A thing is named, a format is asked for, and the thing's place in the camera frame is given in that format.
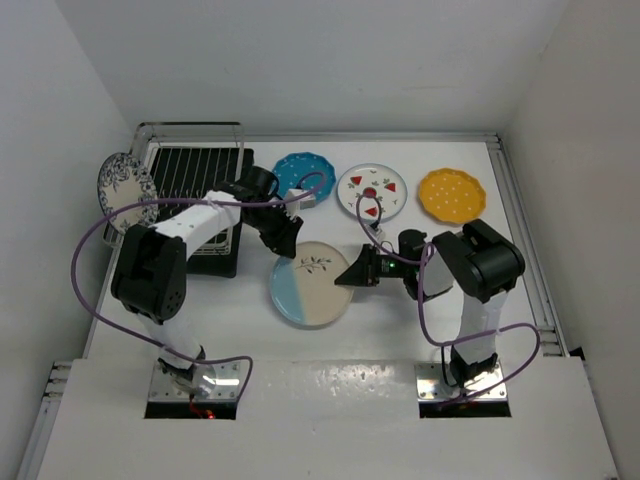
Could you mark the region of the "blue and beige plate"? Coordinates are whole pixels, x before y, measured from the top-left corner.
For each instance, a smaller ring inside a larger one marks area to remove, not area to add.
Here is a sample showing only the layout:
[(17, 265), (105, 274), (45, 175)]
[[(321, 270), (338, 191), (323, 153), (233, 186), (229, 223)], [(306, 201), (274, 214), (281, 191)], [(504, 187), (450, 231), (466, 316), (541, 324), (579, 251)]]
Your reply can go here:
[(320, 329), (338, 320), (348, 309), (353, 289), (335, 285), (349, 263), (334, 246), (306, 241), (296, 246), (296, 257), (280, 257), (269, 280), (273, 304), (296, 327)]

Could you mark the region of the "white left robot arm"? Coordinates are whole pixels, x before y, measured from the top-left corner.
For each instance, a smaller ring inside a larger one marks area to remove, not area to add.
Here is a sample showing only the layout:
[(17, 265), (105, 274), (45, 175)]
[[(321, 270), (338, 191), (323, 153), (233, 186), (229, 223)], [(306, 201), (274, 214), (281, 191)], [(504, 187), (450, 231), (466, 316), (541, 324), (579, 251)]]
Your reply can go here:
[(237, 182), (222, 182), (201, 202), (152, 224), (128, 228), (111, 284), (111, 294), (144, 325), (158, 345), (158, 362), (176, 386), (203, 396), (213, 386), (214, 369), (204, 347), (180, 312), (187, 293), (187, 264), (220, 232), (244, 223), (273, 253), (292, 259), (302, 219), (275, 195), (276, 176), (254, 166)]

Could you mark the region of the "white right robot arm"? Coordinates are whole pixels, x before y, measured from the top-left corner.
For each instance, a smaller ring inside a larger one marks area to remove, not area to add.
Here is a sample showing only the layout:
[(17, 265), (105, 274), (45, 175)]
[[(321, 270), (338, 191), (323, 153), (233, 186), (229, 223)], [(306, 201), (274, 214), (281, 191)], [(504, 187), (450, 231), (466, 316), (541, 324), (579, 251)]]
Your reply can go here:
[(356, 261), (335, 280), (337, 286), (374, 287), (382, 278), (403, 281), (411, 299), (429, 301), (455, 285), (464, 294), (459, 331), (450, 346), (443, 379), (462, 389), (496, 367), (495, 336), (508, 293), (524, 274), (520, 250), (481, 219), (432, 239), (415, 229), (398, 235), (399, 252), (384, 254), (364, 244)]

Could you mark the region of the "yellow polka dot plate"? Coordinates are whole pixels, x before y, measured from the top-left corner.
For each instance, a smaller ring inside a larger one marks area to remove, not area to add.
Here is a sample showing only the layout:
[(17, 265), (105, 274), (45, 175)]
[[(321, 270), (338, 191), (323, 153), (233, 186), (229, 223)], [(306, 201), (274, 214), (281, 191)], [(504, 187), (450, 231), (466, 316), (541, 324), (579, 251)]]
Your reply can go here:
[(451, 168), (429, 172), (419, 183), (418, 199), (427, 214), (452, 225), (475, 220), (486, 208), (486, 192), (480, 182)]

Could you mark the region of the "watermelon pattern white plate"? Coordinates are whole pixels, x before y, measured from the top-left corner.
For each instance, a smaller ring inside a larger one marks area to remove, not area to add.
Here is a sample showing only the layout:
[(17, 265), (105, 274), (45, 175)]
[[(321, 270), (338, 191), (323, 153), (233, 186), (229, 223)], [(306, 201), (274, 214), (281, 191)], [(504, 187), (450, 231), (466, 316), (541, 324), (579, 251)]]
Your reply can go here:
[(359, 198), (361, 218), (366, 222), (386, 221), (404, 208), (408, 189), (404, 179), (394, 169), (374, 163), (364, 163), (348, 169), (336, 184), (338, 202), (352, 217), (356, 217)]

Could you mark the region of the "blue floral white plate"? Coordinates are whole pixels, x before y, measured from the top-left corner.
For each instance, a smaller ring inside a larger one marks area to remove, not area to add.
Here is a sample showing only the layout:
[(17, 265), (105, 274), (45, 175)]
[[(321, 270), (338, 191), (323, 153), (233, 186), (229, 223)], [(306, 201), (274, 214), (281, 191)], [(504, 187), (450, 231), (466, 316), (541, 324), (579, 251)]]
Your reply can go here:
[[(103, 162), (97, 179), (97, 193), (105, 216), (130, 204), (158, 199), (149, 169), (128, 153), (112, 154)], [(125, 235), (131, 226), (154, 224), (158, 212), (157, 204), (138, 206), (113, 216), (109, 223), (120, 235)]]

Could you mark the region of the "blue polka dot plate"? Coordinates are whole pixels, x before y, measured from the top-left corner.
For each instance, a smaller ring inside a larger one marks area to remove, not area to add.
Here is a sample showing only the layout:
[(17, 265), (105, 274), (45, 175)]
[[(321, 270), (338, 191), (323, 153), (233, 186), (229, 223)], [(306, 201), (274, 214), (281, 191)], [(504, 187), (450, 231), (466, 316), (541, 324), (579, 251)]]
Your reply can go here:
[(279, 188), (277, 195), (283, 198), (290, 189), (310, 190), (323, 182), (315, 193), (317, 203), (324, 202), (336, 184), (334, 166), (323, 156), (312, 152), (296, 152), (278, 160), (272, 168)]

